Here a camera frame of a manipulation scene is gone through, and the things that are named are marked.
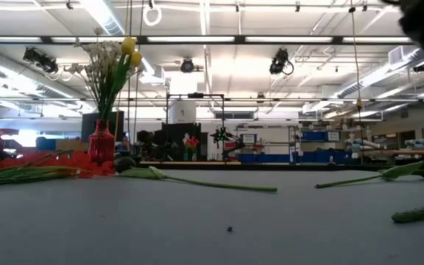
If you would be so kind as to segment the blue storage bins row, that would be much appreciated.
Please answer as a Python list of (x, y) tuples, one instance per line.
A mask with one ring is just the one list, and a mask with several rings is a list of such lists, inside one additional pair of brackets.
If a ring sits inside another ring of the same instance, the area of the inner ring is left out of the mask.
[(345, 163), (351, 159), (351, 152), (340, 151), (313, 151), (304, 152), (299, 156), (297, 152), (291, 154), (238, 154), (242, 163)]

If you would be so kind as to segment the blue shelf bins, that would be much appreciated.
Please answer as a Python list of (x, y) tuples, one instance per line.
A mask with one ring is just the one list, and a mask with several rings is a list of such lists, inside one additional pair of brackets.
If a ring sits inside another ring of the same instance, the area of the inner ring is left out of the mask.
[(337, 131), (303, 132), (301, 139), (310, 142), (337, 142), (341, 141), (341, 133)]

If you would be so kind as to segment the cardboard box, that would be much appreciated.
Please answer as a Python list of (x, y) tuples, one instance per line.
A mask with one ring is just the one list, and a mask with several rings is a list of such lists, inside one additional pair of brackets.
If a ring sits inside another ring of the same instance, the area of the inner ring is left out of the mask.
[(64, 138), (55, 141), (55, 149), (57, 151), (87, 151), (88, 143), (82, 142), (80, 138)]

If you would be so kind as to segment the black background monitor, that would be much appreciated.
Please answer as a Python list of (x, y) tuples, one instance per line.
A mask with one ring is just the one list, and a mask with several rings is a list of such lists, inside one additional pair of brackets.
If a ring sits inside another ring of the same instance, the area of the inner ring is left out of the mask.
[[(96, 129), (96, 122), (99, 119), (98, 113), (82, 115), (82, 142), (88, 142), (88, 138)], [(109, 122), (108, 129), (115, 141), (121, 141), (124, 137), (124, 111), (111, 112), (107, 116)]]

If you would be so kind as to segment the distant vase with flowers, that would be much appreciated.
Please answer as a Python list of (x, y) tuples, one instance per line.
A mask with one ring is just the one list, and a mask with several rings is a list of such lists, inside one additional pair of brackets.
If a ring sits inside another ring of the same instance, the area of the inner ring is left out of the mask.
[(199, 141), (194, 137), (190, 136), (188, 133), (184, 135), (183, 145), (185, 147), (185, 151), (183, 153), (183, 160), (195, 161), (197, 159), (197, 145)]

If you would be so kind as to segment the white cylindrical tank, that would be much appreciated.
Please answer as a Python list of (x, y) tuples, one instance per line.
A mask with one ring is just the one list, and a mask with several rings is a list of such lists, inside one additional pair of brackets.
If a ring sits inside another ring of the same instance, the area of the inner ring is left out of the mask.
[(188, 124), (197, 119), (196, 102), (178, 100), (169, 105), (169, 122), (171, 124)]

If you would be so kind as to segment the yellow artificial tulip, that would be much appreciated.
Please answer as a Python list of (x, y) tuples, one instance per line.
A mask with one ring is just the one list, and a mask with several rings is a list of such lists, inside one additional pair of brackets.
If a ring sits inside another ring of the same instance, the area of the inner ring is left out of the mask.
[(105, 104), (102, 119), (106, 120), (111, 112), (116, 97), (128, 79), (138, 70), (143, 55), (138, 51), (132, 54), (121, 54), (113, 59), (105, 77)]
[(105, 88), (101, 118), (106, 120), (114, 102), (125, 82), (135, 73), (137, 66), (133, 63), (136, 41), (126, 37), (121, 43), (107, 42), (106, 66), (103, 68)]

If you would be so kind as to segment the dark artificial tulip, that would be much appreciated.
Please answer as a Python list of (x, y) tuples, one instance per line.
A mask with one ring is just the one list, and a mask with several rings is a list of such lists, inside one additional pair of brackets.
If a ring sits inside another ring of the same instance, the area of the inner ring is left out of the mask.
[(421, 160), (415, 163), (409, 163), (402, 166), (393, 166), (389, 169), (382, 169), (378, 171), (378, 173), (375, 176), (371, 176), (371, 177), (363, 177), (363, 178), (352, 179), (352, 180), (342, 180), (342, 181), (337, 181), (332, 183), (316, 184), (315, 188), (330, 188), (334, 186), (360, 183), (360, 182), (365, 182), (365, 181), (375, 180), (375, 179), (382, 179), (385, 181), (395, 181), (398, 178), (410, 176), (410, 175), (420, 176), (424, 178), (424, 160)]
[(179, 177), (173, 177), (162, 172), (154, 166), (148, 166), (147, 168), (140, 168), (136, 166), (133, 159), (129, 157), (116, 158), (113, 162), (113, 167), (120, 177), (129, 177), (137, 179), (148, 179), (148, 180), (171, 180), (181, 183), (194, 184), (199, 186), (208, 186), (214, 188), (231, 188), (248, 191), (262, 191), (262, 192), (277, 192), (278, 189), (275, 187), (259, 187), (250, 185), (233, 185), (224, 183), (210, 183), (198, 180), (190, 180)]

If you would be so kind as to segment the black rectangular frame rig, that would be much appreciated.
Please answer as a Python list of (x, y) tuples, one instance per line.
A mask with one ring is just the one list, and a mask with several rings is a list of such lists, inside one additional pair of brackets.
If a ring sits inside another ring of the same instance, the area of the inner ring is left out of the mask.
[[(179, 94), (179, 93), (168, 93), (166, 95), (166, 98), (169, 98), (170, 96), (186, 96), (188, 98), (202, 98), (204, 96), (220, 96), (224, 98), (225, 96), (223, 94), (219, 93), (199, 93), (199, 92), (193, 92), (193, 93), (187, 93), (187, 94)], [(198, 101), (192, 101), (196, 102), (197, 106), (197, 119), (193, 123), (188, 124), (171, 124), (169, 122), (169, 105), (172, 104), (175, 101), (178, 100), (171, 100), (166, 102), (166, 120), (162, 124), (162, 131), (164, 132), (165, 140), (164, 142), (169, 145), (169, 155), (171, 155), (172, 161), (181, 161), (181, 162), (192, 162), (192, 160), (184, 161), (183, 160), (183, 153), (185, 151), (185, 147), (183, 145), (183, 138), (186, 133), (188, 133), (190, 136), (194, 136), (198, 141), (199, 144), (197, 145), (197, 159), (195, 161), (209, 161), (210, 155), (208, 154), (209, 149), (209, 140), (208, 136), (211, 134), (207, 129), (203, 128), (203, 125), (201, 124), (200, 117), (198, 116), (198, 104), (199, 103), (215, 103), (215, 102), (198, 102)], [(225, 109), (225, 103), (220, 102), (222, 104), (222, 114), (224, 114)]]

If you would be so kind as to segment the red glass vase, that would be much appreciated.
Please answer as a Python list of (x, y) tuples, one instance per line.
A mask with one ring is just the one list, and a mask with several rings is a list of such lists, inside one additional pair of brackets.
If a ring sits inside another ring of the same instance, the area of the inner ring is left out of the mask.
[(98, 119), (96, 129), (88, 138), (88, 155), (91, 162), (102, 164), (114, 159), (115, 138), (109, 131), (109, 121)]

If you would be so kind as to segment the black overhead light bar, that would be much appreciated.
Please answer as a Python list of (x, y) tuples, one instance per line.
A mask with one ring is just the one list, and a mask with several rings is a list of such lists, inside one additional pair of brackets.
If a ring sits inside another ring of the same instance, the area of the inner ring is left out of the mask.
[[(166, 97), (154, 97), (154, 98), (120, 98), (116, 99), (120, 102), (151, 102), (151, 103), (159, 103), (159, 102), (167, 102), (171, 100), (186, 100), (186, 101), (198, 101), (198, 102), (271, 102), (271, 103), (284, 103), (284, 102), (302, 102), (302, 103), (313, 103), (313, 102), (330, 102), (336, 104), (344, 104), (345, 102), (356, 103), (357, 99), (345, 98), (345, 99), (331, 99), (331, 98), (227, 98), (220, 96), (204, 96), (202, 98), (188, 98), (186, 96), (170, 96)], [(42, 98), (42, 97), (0, 97), (0, 101), (8, 101), (8, 102), (93, 102), (94, 99), (90, 98)], [(390, 102), (390, 103), (412, 103), (412, 102), (424, 102), (424, 97), (422, 98), (410, 98), (410, 99), (361, 99), (362, 102), (372, 102), (372, 103), (382, 103), (382, 102)]]
[[(156, 35), (135, 36), (141, 45), (362, 45), (390, 46), (412, 45), (414, 42), (401, 36), (344, 36), (344, 35)], [(97, 41), (122, 42), (122, 36), (0, 36), (0, 45), (69, 45), (76, 40), (80, 43), (95, 43)]]

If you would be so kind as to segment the red storage rack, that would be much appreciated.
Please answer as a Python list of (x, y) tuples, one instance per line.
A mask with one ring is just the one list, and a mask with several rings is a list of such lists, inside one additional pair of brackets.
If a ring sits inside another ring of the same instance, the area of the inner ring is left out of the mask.
[(0, 150), (21, 148), (21, 145), (13, 139), (18, 133), (19, 131), (14, 129), (0, 129)]

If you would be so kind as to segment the wooden background table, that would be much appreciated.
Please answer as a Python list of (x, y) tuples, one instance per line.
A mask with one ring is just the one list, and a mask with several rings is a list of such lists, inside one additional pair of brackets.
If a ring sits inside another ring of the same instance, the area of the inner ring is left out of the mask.
[(381, 156), (381, 157), (394, 157), (398, 155), (424, 155), (424, 150), (388, 150), (388, 149), (379, 149), (379, 150), (363, 150), (358, 152), (359, 156)]

